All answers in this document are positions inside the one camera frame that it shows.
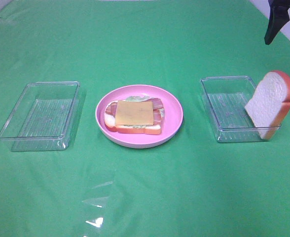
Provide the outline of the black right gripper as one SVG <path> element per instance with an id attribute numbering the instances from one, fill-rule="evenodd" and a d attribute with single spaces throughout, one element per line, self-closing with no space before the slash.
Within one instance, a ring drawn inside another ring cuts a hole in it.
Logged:
<path id="1" fill-rule="evenodd" d="M 266 45 L 271 44 L 277 33 L 290 21 L 288 10 L 290 0 L 268 0 L 270 16 L 267 31 L 264 37 Z"/>

